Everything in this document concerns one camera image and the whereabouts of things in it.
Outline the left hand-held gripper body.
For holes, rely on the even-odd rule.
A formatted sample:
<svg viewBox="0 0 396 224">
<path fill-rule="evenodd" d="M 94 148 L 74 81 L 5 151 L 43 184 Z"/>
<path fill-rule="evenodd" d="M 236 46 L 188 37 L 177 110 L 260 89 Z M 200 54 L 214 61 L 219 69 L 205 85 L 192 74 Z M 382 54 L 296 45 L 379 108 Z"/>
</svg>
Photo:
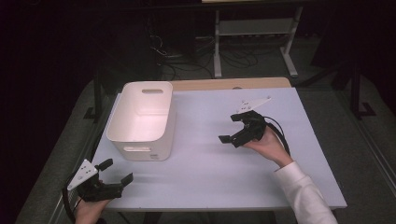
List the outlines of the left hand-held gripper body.
<svg viewBox="0 0 396 224">
<path fill-rule="evenodd" d="M 75 189 L 85 202 L 99 202 L 120 198 L 124 186 L 121 183 L 105 184 L 99 179 L 99 172 L 90 161 L 84 159 L 72 179 L 66 184 L 66 190 Z"/>
</svg>

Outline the white metal table frame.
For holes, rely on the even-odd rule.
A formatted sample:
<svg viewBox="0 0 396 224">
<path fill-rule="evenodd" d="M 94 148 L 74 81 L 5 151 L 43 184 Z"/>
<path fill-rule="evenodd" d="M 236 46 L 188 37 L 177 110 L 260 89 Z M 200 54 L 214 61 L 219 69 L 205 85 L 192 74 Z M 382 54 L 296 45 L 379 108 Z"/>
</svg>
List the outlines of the white metal table frame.
<svg viewBox="0 0 396 224">
<path fill-rule="evenodd" d="M 295 33 L 304 8 L 297 7 L 292 18 L 281 19 L 257 19 L 257 20 L 230 20 L 220 19 L 220 13 L 216 11 L 215 17 L 215 51 L 214 51 L 214 73 L 215 78 L 221 78 L 221 62 L 219 55 L 219 38 L 221 36 L 234 35 L 286 35 L 288 41 L 279 48 L 284 63 L 291 77 L 297 77 L 298 72 L 290 57 Z"/>
</svg>

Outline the person's right hand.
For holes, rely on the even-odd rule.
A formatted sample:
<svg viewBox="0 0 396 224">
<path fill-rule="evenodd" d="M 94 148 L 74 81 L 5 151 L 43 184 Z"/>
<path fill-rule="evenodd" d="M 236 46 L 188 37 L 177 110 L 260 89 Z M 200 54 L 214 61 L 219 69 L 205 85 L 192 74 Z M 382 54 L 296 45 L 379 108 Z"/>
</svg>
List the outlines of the person's right hand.
<svg viewBox="0 0 396 224">
<path fill-rule="evenodd" d="M 280 168 L 293 162 L 293 159 L 286 152 L 276 133 L 269 127 L 265 129 L 261 140 L 252 140 L 244 144 L 244 147 L 255 150 L 264 156 L 265 159 L 275 162 Z"/>
</svg>

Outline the wooden board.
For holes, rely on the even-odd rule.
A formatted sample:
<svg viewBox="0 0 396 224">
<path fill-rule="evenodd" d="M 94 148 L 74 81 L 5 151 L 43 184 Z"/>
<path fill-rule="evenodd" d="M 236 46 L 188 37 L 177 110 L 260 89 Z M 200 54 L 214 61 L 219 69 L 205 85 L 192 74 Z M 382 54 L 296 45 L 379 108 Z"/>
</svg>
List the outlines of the wooden board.
<svg viewBox="0 0 396 224">
<path fill-rule="evenodd" d="M 237 89 L 290 88 L 285 77 L 252 77 L 171 81 L 174 91 L 211 91 Z"/>
</svg>

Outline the white plastic storage bin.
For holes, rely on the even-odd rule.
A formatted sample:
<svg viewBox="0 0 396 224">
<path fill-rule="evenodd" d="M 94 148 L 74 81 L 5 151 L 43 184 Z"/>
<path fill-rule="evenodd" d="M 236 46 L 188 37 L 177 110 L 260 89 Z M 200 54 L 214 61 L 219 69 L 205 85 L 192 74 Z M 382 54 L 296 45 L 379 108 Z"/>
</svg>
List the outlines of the white plastic storage bin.
<svg viewBox="0 0 396 224">
<path fill-rule="evenodd" d="M 106 137 L 128 161 L 165 161 L 171 154 L 176 117 L 170 82 L 130 82 L 115 103 Z"/>
</svg>

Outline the person's left hand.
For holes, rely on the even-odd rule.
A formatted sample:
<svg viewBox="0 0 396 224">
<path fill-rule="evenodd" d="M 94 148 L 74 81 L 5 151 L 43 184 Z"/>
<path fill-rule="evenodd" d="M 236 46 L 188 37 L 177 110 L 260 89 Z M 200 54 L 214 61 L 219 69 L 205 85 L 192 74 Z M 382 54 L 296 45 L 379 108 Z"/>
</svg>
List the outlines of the person's left hand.
<svg viewBox="0 0 396 224">
<path fill-rule="evenodd" d="M 81 200 L 76 210 L 75 224 L 104 224 L 101 215 L 110 200 L 99 202 L 85 202 Z"/>
</svg>

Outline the black metal stand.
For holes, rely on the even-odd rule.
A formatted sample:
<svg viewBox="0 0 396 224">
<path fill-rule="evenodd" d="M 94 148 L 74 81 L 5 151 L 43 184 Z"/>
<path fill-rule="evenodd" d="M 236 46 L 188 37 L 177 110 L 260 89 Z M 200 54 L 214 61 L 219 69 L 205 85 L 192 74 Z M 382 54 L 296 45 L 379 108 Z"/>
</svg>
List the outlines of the black metal stand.
<svg viewBox="0 0 396 224">
<path fill-rule="evenodd" d="M 361 74 L 356 62 L 351 65 L 351 87 L 350 87 L 350 110 L 356 119 L 361 120 L 363 117 L 375 116 L 374 110 L 368 103 L 361 102 Z"/>
<path fill-rule="evenodd" d="M 103 96 L 102 96 L 102 76 L 103 66 L 98 65 L 96 67 L 93 76 L 93 107 L 89 107 L 84 115 L 85 119 L 92 119 L 94 123 L 97 123 L 103 113 Z"/>
</svg>

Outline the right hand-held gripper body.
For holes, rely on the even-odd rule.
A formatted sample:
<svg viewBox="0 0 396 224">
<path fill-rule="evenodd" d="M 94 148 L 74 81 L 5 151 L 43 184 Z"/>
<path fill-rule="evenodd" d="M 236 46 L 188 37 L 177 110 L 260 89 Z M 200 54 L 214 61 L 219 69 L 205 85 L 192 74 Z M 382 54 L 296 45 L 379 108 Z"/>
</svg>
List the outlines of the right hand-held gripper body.
<svg viewBox="0 0 396 224">
<path fill-rule="evenodd" d="M 241 147 L 245 143 L 252 139 L 261 139 L 266 127 L 266 121 L 264 117 L 255 111 L 255 108 L 268 103 L 272 99 L 271 96 L 267 96 L 261 99 L 243 101 L 235 114 L 249 113 L 249 117 L 244 121 L 244 127 L 238 133 L 232 135 L 237 138 L 237 143 L 232 144 L 234 147 Z"/>
</svg>

